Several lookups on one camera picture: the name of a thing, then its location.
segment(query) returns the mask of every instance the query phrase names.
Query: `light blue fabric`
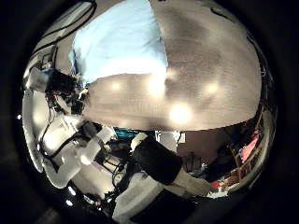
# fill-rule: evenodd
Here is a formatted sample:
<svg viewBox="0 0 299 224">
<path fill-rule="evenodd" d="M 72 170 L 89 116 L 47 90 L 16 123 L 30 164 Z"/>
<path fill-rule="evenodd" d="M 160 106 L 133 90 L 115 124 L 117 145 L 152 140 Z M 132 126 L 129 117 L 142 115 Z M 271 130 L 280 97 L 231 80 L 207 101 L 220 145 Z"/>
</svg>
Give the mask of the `light blue fabric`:
<svg viewBox="0 0 299 224">
<path fill-rule="evenodd" d="M 165 74 L 168 66 L 148 0 L 118 3 L 77 31 L 69 59 L 84 84 L 117 74 Z"/>
</svg>

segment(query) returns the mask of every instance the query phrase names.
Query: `black cable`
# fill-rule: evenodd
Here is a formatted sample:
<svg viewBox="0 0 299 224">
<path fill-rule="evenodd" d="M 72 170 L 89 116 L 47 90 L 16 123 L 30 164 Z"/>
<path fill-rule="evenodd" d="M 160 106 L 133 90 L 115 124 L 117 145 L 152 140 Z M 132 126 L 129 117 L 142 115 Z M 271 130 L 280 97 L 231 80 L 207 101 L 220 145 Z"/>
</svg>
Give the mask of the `black cable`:
<svg viewBox="0 0 299 224">
<path fill-rule="evenodd" d="M 60 37 L 58 37 L 56 40 L 51 41 L 51 42 L 49 42 L 48 44 L 45 44 L 45 45 L 43 45 L 43 46 L 37 48 L 36 50 L 34 50 L 34 51 L 32 52 L 32 55 L 34 55 L 34 54 L 37 53 L 38 51 L 40 51 L 40 50 L 42 50 L 42 49 L 45 49 L 45 48 L 47 48 L 47 47 L 49 47 L 49 46 L 51 46 L 51 45 L 57 44 L 57 43 L 60 42 L 61 40 L 67 38 L 67 37 L 70 36 L 70 35 L 72 35 L 73 33 L 76 32 L 77 29 L 79 29 L 82 25 L 84 25 L 84 24 L 85 24 L 85 23 L 86 23 L 86 22 L 87 22 L 93 15 L 94 15 L 94 12 L 95 12 L 95 10 L 96 10 L 96 8 L 97 8 L 97 4 L 96 4 L 93 0 L 85 0 L 84 2 L 90 2 L 90 3 L 92 4 L 90 8 L 92 8 L 93 11 L 92 11 L 92 13 L 89 15 L 89 17 L 88 17 L 83 23 L 81 23 L 79 26 L 77 26 L 75 29 L 73 29 L 72 31 L 68 32 L 66 35 L 60 36 Z"/>
<path fill-rule="evenodd" d="M 45 128 L 45 130 L 44 130 L 44 132 L 43 132 L 43 134 L 42 134 L 42 136 L 41 136 L 41 138 L 40 138 L 40 140 L 38 141 L 38 144 L 39 144 L 39 146 L 40 146 L 40 150 L 41 150 L 43 156 L 45 156 L 45 157 L 47 158 L 48 155 L 46 155 L 46 152 L 45 152 L 45 150 L 44 150 L 44 137 L 45 137 L 45 135 L 46 135 L 46 133 L 47 133 L 47 131 L 48 131 L 50 125 L 54 122 L 55 116 L 53 116 L 53 118 L 50 119 L 50 117 L 51 117 L 50 105 L 49 105 L 49 101 L 48 101 L 47 99 L 46 99 L 46 101 L 47 101 L 47 103 L 48 103 L 48 108 L 49 108 L 48 124 L 47 124 L 47 126 L 46 126 L 46 128 Z"/>
<path fill-rule="evenodd" d="M 70 12 L 68 12 L 67 14 L 65 14 L 64 16 L 62 16 L 61 18 L 58 18 L 53 24 L 57 23 L 58 21 L 61 21 L 65 17 L 69 16 L 70 14 L 72 14 L 74 11 L 76 11 L 82 5 L 83 5 L 83 2 L 79 3 L 73 10 L 71 10 Z"/>
<path fill-rule="evenodd" d="M 41 39 L 45 38 L 45 37 L 48 36 L 48 35 L 55 34 L 55 33 L 59 32 L 59 31 L 62 31 L 62 30 L 64 30 L 64 29 L 66 29 L 66 28 L 68 28 L 68 27 L 74 25 L 76 22 L 80 21 L 80 20 L 81 20 L 81 19 L 82 19 L 88 12 L 90 12 L 90 11 L 92 10 L 92 8 L 93 8 L 93 5 L 91 5 L 91 6 L 88 8 L 88 10 L 86 10 L 86 11 L 85 11 L 79 18 L 77 18 L 76 20 L 72 21 L 71 23 L 69 23 L 69 24 L 66 25 L 66 26 L 63 26 L 63 27 L 61 27 L 61 28 L 58 28 L 58 29 L 56 29 L 56 30 L 53 30 L 53 31 L 51 31 L 51 32 L 49 32 L 49 33 L 43 35 L 43 36 L 41 37 Z"/>
<path fill-rule="evenodd" d="M 55 156 L 58 155 L 58 153 L 61 152 L 61 150 L 68 144 L 70 143 L 72 140 L 74 139 L 77 139 L 77 138 L 80 138 L 80 139 L 83 139 L 85 141 L 89 141 L 91 140 L 91 138 L 85 136 L 85 135 L 73 135 L 71 136 L 70 138 L 67 138 L 61 145 L 60 147 L 53 153 L 49 156 L 49 159 L 53 159 Z"/>
<path fill-rule="evenodd" d="M 181 134 L 182 134 L 182 132 L 179 132 L 179 138 L 178 138 L 178 140 L 177 140 L 177 144 L 178 144 L 178 142 L 179 142 L 179 140 L 180 140 Z"/>
</svg>

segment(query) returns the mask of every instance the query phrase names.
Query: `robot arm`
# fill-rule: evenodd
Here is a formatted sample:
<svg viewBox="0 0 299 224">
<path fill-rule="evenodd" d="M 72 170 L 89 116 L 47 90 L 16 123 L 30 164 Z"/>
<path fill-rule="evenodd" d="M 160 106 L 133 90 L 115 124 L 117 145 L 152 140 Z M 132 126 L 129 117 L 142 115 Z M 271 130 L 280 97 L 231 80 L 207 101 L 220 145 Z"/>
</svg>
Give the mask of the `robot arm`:
<svg viewBox="0 0 299 224">
<path fill-rule="evenodd" d="M 56 173 L 52 163 L 45 159 L 43 166 L 50 183 L 57 189 L 63 189 L 67 183 L 80 171 L 81 164 L 75 157 L 75 149 L 64 154 L 64 164 Z"/>
<path fill-rule="evenodd" d="M 215 189 L 205 179 L 188 175 L 181 158 L 144 133 L 139 133 L 131 144 L 133 157 L 154 180 L 165 186 L 176 185 L 192 195 L 207 196 Z"/>
<path fill-rule="evenodd" d="M 64 164 L 56 173 L 52 163 L 45 159 L 43 166 L 50 183 L 58 188 L 65 188 L 67 183 L 80 171 L 82 165 L 90 165 L 103 145 L 114 136 L 114 131 L 106 126 L 87 144 L 85 148 L 76 151 L 69 149 L 63 155 Z"/>
</svg>

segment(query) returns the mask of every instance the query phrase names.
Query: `cable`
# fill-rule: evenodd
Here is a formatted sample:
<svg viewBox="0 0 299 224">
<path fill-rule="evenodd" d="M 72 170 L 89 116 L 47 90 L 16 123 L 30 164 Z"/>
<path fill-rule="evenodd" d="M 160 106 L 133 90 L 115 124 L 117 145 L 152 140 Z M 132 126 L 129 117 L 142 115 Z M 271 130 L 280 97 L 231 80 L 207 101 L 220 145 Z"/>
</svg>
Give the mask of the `cable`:
<svg viewBox="0 0 299 224">
<path fill-rule="evenodd" d="M 84 25 L 84 24 L 85 24 L 85 23 L 86 23 L 86 22 L 87 22 L 93 15 L 94 15 L 94 12 L 95 12 L 95 10 L 96 10 L 96 8 L 97 8 L 97 4 L 96 4 L 93 0 L 84 0 L 84 2 L 90 2 L 90 3 L 92 4 L 91 7 L 88 9 L 88 11 L 90 11 L 91 9 L 93 9 L 93 11 L 92 11 L 92 13 L 89 15 L 89 17 L 88 17 L 83 23 L 81 23 L 79 26 L 77 26 L 75 29 L 73 29 L 72 31 L 68 32 L 66 35 L 60 36 L 60 37 L 58 37 L 56 40 L 51 41 L 51 42 L 49 42 L 48 44 L 45 44 L 45 45 L 43 45 L 43 46 L 37 48 L 36 50 L 34 50 L 34 51 L 32 52 L 32 56 L 33 56 L 35 53 L 37 53 L 38 51 L 40 51 L 40 50 L 42 50 L 42 49 L 45 49 L 45 48 L 47 48 L 47 47 L 49 47 L 49 46 L 51 46 L 51 45 L 57 44 L 57 43 L 60 42 L 61 40 L 67 38 L 67 37 L 70 36 L 70 35 L 72 35 L 73 33 L 76 32 L 77 29 L 79 29 L 81 26 L 83 26 L 83 25 Z"/>
<path fill-rule="evenodd" d="M 178 138 L 178 140 L 177 140 L 177 144 L 178 144 L 178 142 L 179 142 L 179 140 L 180 140 L 181 134 L 182 134 L 182 132 L 179 132 L 179 138 Z"/>
<path fill-rule="evenodd" d="M 45 128 L 45 131 L 43 132 L 40 140 L 38 141 L 38 144 L 40 145 L 40 149 L 41 149 L 41 152 L 43 154 L 43 156 L 45 156 L 46 158 L 48 157 L 48 155 L 46 155 L 45 153 L 45 150 L 44 150 L 44 145 L 43 145 L 43 142 L 44 142 L 44 137 L 45 137 L 45 134 L 47 133 L 50 125 L 54 122 L 54 119 L 55 119 L 55 116 L 53 116 L 53 118 L 51 119 L 51 112 L 50 112 L 50 105 L 49 105 L 49 101 L 46 99 L 47 103 L 48 103 L 48 108 L 49 108 L 49 117 L 48 117 L 48 124 Z"/>
<path fill-rule="evenodd" d="M 65 17 L 69 16 L 70 14 L 72 14 L 74 11 L 76 11 L 80 6 L 83 5 L 83 2 L 81 2 L 79 5 L 77 5 L 73 10 L 71 10 L 69 13 L 65 14 L 64 16 L 62 16 L 61 18 L 58 18 L 53 24 L 57 23 L 58 21 L 61 21 L 62 19 L 64 19 Z"/>
<path fill-rule="evenodd" d="M 58 153 L 61 152 L 61 150 L 68 144 L 70 143 L 72 140 L 77 139 L 77 138 L 81 138 L 85 141 L 89 141 L 91 140 L 91 138 L 85 136 L 85 135 L 73 135 L 70 138 L 67 138 L 61 145 L 60 147 L 50 156 L 48 156 L 50 159 L 53 159 L 54 157 L 56 157 L 58 155 Z"/>
<path fill-rule="evenodd" d="M 55 34 L 55 33 L 59 32 L 59 31 L 62 31 L 62 30 L 64 30 L 64 29 L 66 29 L 66 28 L 68 28 L 68 27 L 74 25 L 76 22 L 78 22 L 79 20 L 81 20 L 81 19 L 82 19 L 82 18 L 83 18 L 89 11 L 91 11 L 92 7 L 93 7 L 93 5 L 91 5 L 91 6 L 88 8 L 88 10 L 86 10 L 86 11 L 85 11 L 79 18 L 77 18 L 76 20 L 72 21 L 70 24 L 68 24 L 68 25 L 66 25 L 66 26 L 63 26 L 63 27 L 61 27 L 61 28 L 58 28 L 58 29 L 56 29 L 56 30 L 53 30 L 53 31 L 51 31 L 51 32 L 49 32 L 49 33 L 43 35 L 43 36 L 41 37 L 41 39 L 45 38 L 45 37 L 48 36 L 48 35 Z"/>
</svg>

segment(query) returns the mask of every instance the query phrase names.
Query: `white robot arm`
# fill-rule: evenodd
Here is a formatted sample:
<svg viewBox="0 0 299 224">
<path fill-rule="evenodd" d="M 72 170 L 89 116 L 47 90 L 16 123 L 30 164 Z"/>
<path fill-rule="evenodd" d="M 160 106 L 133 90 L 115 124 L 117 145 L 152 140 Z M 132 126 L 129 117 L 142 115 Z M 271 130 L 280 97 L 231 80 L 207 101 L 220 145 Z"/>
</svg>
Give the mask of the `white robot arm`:
<svg viewBox="0 0 299 224">
<path fill-rule="evenodd" d="M 52 163 L 45 159 L 43 167 L 50 183 L 58 189 L 65 188 L 67 183 L 80 171 L 82 165 L 89 165 L 93 162 L 97 153 L 114 134 L 112 128 L 104 126 L 86 147 L 79 150 L 68 149 L 63 155 L 64 164 L 59 167 L 57 173 Z"/>
</svg>

